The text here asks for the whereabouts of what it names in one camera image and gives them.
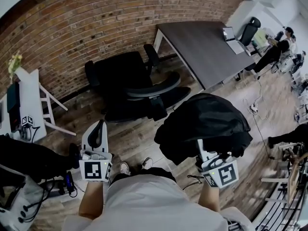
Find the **brick wall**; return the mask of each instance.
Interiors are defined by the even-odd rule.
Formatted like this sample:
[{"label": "brick wall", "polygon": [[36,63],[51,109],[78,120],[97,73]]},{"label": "brick wall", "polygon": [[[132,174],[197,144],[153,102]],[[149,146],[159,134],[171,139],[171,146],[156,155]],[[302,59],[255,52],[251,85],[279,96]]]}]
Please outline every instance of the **brick wall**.
[{"label": "brick wall", "polygon": [[0,94],[10,84],[5,62],[18,50],[24,68],[38,68],[41,84],[61,98],[88,84],[88,60],[134,50],[145,57],[142,46],[153,43],[156,24],[226,22],[242,1],[23,0],[0,23]]}]

